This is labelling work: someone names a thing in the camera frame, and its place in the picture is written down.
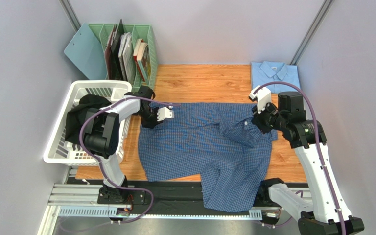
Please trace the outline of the dark brown folder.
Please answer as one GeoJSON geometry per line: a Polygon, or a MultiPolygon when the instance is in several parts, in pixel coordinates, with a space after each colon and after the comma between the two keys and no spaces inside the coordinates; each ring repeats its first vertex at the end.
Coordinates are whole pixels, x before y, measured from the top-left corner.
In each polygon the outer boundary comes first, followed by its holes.
{"type": "Polygon", "coordinates": [[[123,75],[118,55],[121,45],[121,36],[123,33],[123,21],[120,19],[119,24],[114,24],[104,50],[108,80],[125,81],[125,76],[123,75]]]}

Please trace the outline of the white plastic laundry basket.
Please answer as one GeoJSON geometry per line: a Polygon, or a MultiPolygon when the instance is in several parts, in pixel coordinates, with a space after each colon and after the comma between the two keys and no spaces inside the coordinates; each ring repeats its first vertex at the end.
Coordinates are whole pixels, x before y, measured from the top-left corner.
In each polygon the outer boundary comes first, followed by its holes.
{"type": "Polygon", "coordinates": [[[66,141],[67,112],[79,104],[79,100],[88,94],[104,97],[114,103],[132,90],[126,81],[93,80],[75,81],[71,84],[63,102],[57,121],[52,130],[49,142],[43,154],[46,163],[64,164],[67,166],[98,166],[95,159],[89,156],[79,145],[66,141]]]}

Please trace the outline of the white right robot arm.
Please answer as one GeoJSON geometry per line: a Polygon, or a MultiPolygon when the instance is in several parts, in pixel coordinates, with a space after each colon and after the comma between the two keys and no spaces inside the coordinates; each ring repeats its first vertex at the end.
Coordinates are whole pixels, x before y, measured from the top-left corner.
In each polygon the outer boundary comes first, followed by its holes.
{"type": "Polygon", "coordinates": [[[280,131],[289,141],[304,169],[312,201],[305,201],[279,178],[262,181],[257,199],[279,205],[297,221],[303,235],[354,235],[363,231],[362,219],[352,215],[330,171],[321,124],[306,119],[303,96],[282,92],[274,104],[267,88],[257,88],[250,92],[249,99],[256,102],[252,123],[265,134],[280,131]]]}

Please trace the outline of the blue checked long sleeve shirt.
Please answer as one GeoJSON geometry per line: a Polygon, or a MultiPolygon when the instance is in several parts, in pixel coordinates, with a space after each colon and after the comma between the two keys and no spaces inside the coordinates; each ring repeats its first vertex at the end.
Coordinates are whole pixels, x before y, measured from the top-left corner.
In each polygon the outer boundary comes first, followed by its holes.
{"type": "Polygon", "coordinates": [[[245,212],[265,179],[278,133],[252,124],[252,104],[184,103],[175,117],[141,128],[138,155],[147,179],[165,181],[199,174],[203,205],[245,212]]]}

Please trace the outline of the black shirt in basket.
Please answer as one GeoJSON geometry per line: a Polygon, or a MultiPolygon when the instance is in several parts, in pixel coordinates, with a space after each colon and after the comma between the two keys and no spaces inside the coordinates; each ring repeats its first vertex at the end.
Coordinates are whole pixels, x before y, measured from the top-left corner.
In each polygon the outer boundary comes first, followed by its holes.
{"type": "Polygon", "coordinates": [[[65,140],[73,144],[79,144],[79,133],[86,121],[86,113],[90,108],[99,110],[112,103],[98,95],[87,94],[83,96],[76,107],[72,108],[66,115],[65,140]]]}

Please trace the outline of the light blue clipboard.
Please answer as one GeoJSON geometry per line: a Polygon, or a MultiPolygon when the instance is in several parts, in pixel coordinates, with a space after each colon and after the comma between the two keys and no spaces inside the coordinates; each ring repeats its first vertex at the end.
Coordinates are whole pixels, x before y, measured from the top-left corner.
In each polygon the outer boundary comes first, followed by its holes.
{"type": "Polygon", "coordinates": [[[81,25],[64,54],[89,80],[107,77],[102,45],[87,23],[81,25]]]}

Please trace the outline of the red spine book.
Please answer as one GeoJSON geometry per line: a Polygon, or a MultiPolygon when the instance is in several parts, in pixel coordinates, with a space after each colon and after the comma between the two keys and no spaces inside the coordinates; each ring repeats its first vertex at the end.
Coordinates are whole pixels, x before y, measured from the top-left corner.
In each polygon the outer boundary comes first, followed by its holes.
{"type": "Polygon", "coordinates": [[[143,83],[147,84],[151,75],[149,45],[142,38],[136,40],[133,57],[143,83]]]}

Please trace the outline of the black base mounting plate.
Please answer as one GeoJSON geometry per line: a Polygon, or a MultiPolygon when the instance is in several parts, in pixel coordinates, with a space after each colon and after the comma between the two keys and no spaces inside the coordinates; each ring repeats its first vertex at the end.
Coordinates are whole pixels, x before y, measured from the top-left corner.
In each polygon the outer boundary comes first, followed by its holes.
{"type": "MultiPolygon", "coordinates": [[[[102,180],[87,180],[91,185],[96,186],[96,193],[102,187],[102,180]]],[[[240,212],[223,212],[206,209],[203,205],[202,185],[200,182],[178,182],[178,181],[129,181],[128,186],[133,188],[145,188],[154,195],[153,206],[148,214],[153,215],[249,215],[249,211],[241,209],[240,212]]],[[[139,213],[147,209],[150,203],[150,195],[141,191],[131,192],[135,200],[133,212],[139,213]],[[146,196],[147,202],[142,202],[140,195],[146,196]]],[[[253,202],[253,209],[266,211],[277,211],[279,205],[275,203],[263,202],[256,196],[253,202]]]]}

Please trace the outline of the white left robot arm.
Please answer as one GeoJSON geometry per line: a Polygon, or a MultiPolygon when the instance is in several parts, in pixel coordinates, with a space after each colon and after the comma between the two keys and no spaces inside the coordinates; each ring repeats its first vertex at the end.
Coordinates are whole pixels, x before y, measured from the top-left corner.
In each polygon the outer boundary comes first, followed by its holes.
{"type": "Polygon", "coordinates": [[[103,175],[100,188],[102,199],[124,201],[130,188],[120,168],[117,149],[120,141],[121,122],[132,115],[141,117],[144,128],[153,129],[166,119],[168,107],[152,108],[155,97],[148,86],[141,86],[136,93],[129,92],[123,98],[100,108],[89,108],[79,132],[79,143],[83,150],[98,162],[103,175]]]}

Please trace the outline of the white paper folder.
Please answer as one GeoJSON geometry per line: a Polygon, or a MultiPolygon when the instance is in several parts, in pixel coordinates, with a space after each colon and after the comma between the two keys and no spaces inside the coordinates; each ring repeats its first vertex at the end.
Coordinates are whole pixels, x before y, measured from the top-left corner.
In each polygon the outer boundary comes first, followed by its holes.
{"type": "Polygon", "coordinates": [[[119,64],[124,81],[134,84],[136,76],[136,65],[133,58],[132,33],[127,32],[120,37],[120,47],[118,52],[119,64]]]}

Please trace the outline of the folded light blue shirt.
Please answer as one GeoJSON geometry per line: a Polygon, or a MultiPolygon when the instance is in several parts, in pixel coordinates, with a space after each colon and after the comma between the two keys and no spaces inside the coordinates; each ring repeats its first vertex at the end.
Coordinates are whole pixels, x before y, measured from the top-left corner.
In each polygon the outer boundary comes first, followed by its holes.
{"type": "Polygon", "coordinates": [[[301,88],[297,66],[272,61],[251,62],[251,89],[274,81],[301,88]]]}

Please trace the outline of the green plastic file rack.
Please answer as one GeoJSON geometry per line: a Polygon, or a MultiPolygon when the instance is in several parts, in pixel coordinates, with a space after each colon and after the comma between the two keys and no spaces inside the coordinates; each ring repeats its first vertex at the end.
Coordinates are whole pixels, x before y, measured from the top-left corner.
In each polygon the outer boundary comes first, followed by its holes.
{"type": "Polygon", "coordinates": [[[158,70],[153,28],[149,24],[124,24],[124,32],[132,34],[134,60],[137,67],[133,79],[132,91],[136,92],[140,86],[149,86],[154,89],[158,70]]]}

